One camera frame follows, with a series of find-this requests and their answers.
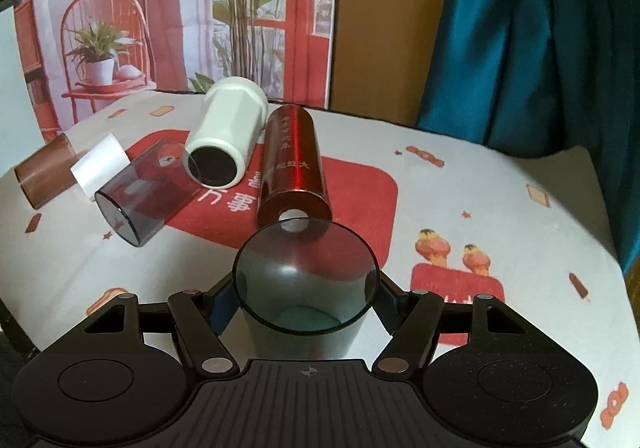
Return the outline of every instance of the red cylinder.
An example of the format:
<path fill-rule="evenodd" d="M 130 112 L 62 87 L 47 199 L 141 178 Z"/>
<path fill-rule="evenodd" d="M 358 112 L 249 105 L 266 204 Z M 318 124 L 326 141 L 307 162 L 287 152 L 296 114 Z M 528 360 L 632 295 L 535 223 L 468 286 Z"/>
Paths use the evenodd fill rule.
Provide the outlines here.
<path fill-rule="evenodd" d="M 330 221 L 331 206 L 314 121 L 304 108 L 285 104 L 266 124 L 258 225 L 305 216 Z"/>

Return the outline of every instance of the black holder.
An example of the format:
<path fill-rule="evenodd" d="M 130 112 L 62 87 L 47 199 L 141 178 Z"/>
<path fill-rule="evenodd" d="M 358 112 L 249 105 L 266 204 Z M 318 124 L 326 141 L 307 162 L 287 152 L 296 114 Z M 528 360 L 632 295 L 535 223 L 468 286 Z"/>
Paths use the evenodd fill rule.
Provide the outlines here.
<path fill-rule="evenodd" d="M 405 293 L 374 304 L 392 335 L 362 360 L 251 360 L 218 336 L 238 310 L 228 275 L 167 303 L 119 295 L 35 356 L 13 398 L 34 448 L 584 448 L 590 371 L 490 295 L 473 305 Z M 146 346 L 170 333 L 181 365 Z M 430 363 L 444 333 L 468 343 Z"/>

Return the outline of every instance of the metal screw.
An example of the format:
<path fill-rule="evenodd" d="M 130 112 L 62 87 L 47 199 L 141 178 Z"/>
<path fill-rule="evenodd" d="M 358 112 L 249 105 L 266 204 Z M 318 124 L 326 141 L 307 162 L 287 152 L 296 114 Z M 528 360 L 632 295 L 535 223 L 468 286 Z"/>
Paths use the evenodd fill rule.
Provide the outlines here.
<path fill-rule="evenodd" d="M 231 360 L 226 358 L 209 358 L 202 362 L 202 370 L 212 374 L 224 374 L 234 368 Z"/>
<path fill-rule="evenodd" d="M 378 368 L 388 374 L 402 374 L 408 370 L 409 363 L 402 358 L 384 358 L 378 362 Z"/>

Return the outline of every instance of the printed tablecloth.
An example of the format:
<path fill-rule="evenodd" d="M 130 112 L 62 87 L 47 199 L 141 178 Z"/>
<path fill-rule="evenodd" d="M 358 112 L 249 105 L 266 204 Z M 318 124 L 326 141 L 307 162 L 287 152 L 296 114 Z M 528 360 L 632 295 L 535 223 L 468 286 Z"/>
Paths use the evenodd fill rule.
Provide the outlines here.
<path fill-rule="evenodd" d="M 82 151 L 112 133 L 135 157 L 161 137 L 184 141 L 202 99 L 141 92 L 67 136 Z M 505 301 L 596 377 L 598 405 L 583 442 L 638 448 L 640 341 L 588 153 L 516 160 L 387 123 L 312 116 L 335 220 L 370 244 L 383 271 L 402 288 L 450 302 L 477 293 Z M 209 289 L 256 229 L 261 153 L 258 144 L 238 186 L 203 189 L 140 249 L 113 234 L 78 186 L 34 211 L 9 171 L 0 177 L 0 297 L 44 349 L 106 291 L 151 303 Z M 222 339 L 241 365 L 252 356 L 240 313 Z M 370 365 L 388 339 L 370 311 L 349 355 Z M 145 341 L 175 355 L 164 335 Z M 446 335 L 436 355 L 465 341 Z"/>

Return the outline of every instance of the wooden panel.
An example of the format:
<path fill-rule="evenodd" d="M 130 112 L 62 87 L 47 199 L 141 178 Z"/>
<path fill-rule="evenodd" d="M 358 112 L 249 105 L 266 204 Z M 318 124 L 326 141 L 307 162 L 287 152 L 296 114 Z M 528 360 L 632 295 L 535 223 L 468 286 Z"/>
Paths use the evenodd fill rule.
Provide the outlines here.
<path fill-rule="evenodd" d="M 338 0 L 332 110 L 413 125 L 444 0 Z"/>
<path fill-rule="evenodd" d="M 636 263 L 626 274 L 626 292 L 629 295 L 629 301 L 634 311 L 638 333 L 640 333 L 640 258 L 636 259 Z"/>
<path fill-rule="evenodd" d="M 27 90 L 31 98 L 31 104 L 33 105 L 51 101 L 42 78 L 30 79 L 27 82 Z"/>
<path fill-rule="evenodd" d="M 22 69 L 25 74 L 29 74 L 40 68 L 42 63 L 35 27 L 33 0 L 24 1 L 15 10 L 15 31 L 18 37 Z"/>
<path fill-rule="evenodd" d="M 33 105 L 33 111 L 36 114 L 38 125 L 41 130 L 60 129 L 56 112 L 50 102 L 41 102 Z"/>

